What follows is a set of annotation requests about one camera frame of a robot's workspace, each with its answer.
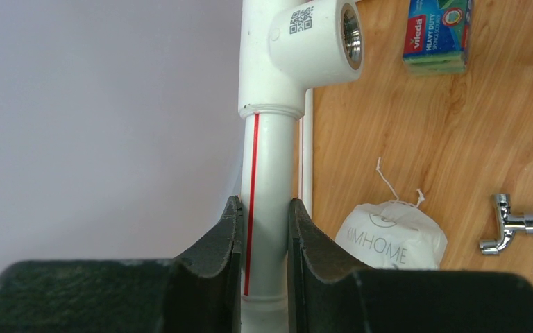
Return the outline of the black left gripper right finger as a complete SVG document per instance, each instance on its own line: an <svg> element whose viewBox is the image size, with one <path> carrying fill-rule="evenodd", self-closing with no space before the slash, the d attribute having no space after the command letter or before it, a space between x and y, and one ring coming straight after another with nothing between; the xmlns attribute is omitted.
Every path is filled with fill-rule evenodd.
<svg viewBox="0 0 533 333"><path fill-rule="evenodd" d="M533 286L511 273L374 269L289 206L291 332L533 332Z"/></svg>

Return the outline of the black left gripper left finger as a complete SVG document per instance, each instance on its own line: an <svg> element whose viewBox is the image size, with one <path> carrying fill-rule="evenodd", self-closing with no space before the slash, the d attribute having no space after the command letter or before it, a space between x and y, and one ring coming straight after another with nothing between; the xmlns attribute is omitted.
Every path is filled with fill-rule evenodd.
<svg viewBox="0 0 533 333"><path fill-rule="evenodd" d="M0 332L239 332L242 204L169 259L35 260L0 274Z"/></svg>

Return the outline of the white PVC pipe frame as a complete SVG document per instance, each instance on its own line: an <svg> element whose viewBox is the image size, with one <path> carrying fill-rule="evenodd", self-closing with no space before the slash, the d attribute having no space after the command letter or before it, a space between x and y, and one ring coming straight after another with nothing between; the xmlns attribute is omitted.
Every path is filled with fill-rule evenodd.
<svg viewBox="0 0 533 333"><path fill-rule="evenodd" d="M357 80L354 1L244 1L238 112L244 120L241 330L288 332L287 240L297 122L307 90Z"/></svg>

